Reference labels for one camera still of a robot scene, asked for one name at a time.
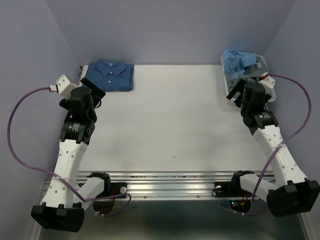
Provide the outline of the grey long sleeve shirt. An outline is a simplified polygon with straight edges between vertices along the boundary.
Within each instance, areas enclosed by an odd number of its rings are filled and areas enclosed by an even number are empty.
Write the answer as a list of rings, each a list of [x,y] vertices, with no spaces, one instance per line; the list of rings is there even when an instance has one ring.
[[[244,73],[240,74],[237,78],[231,81],[231,88],[234,88],[240,79],[244,79],[246,82],[257,82],[263,73],[268,72],[268,68],[263,62],[257,62],[254,65],[250,65],[244,69]]]

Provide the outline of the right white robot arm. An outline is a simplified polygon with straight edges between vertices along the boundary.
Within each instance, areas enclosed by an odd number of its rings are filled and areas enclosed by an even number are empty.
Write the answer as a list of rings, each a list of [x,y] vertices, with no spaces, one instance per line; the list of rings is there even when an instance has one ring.
[[[271,167],[275,183],[263,179],[264,174],[252,171],[237,171],[233,174],[229,189],[235,195],[248,193],[267,203],[275,217],[309,212],[320,193],[320,185],[309,178],[298,167],[281,135],[275,115],[265,109],[274,88],[274,75],[266,75],[259,82],[239,80],[227,96],[239,96],[235,105],[240,108],[243,123],[262,148],[267,157],[263,170]]]

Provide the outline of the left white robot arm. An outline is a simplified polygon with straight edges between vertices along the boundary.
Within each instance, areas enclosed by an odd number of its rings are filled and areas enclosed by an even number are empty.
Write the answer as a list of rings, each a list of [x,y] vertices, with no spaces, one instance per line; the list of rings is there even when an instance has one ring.
[[[59,153],[49,188],[40,205],[33,206],[32,218],[44,229],[78,232],[84,222],[90,200],[111,193],[109,174],[93,172],[86,183],[73,190],[80,163],[95,130],[95,107],[105,93],[87,78],[77,86],[61,75],[56,81],[62,96],[59,105],[67,110],[60,132]]]

